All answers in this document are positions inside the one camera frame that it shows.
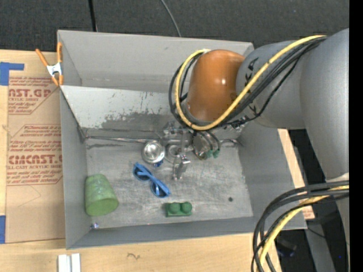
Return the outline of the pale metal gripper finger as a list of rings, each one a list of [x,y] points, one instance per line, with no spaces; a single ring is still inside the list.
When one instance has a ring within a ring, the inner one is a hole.
[[[187,171],[188,166],[190,165],[191,161],[188,157],[183,156],[181,158],[181,164],[180,164],[180,177],[183,177],[184,173]]]
[[[178,181],[181,179],[181,169],[182,167],[182,159],[180,155],[177,155],[176,158],[173,161],[173,169],[172,169],[172,177],[175,181]]]

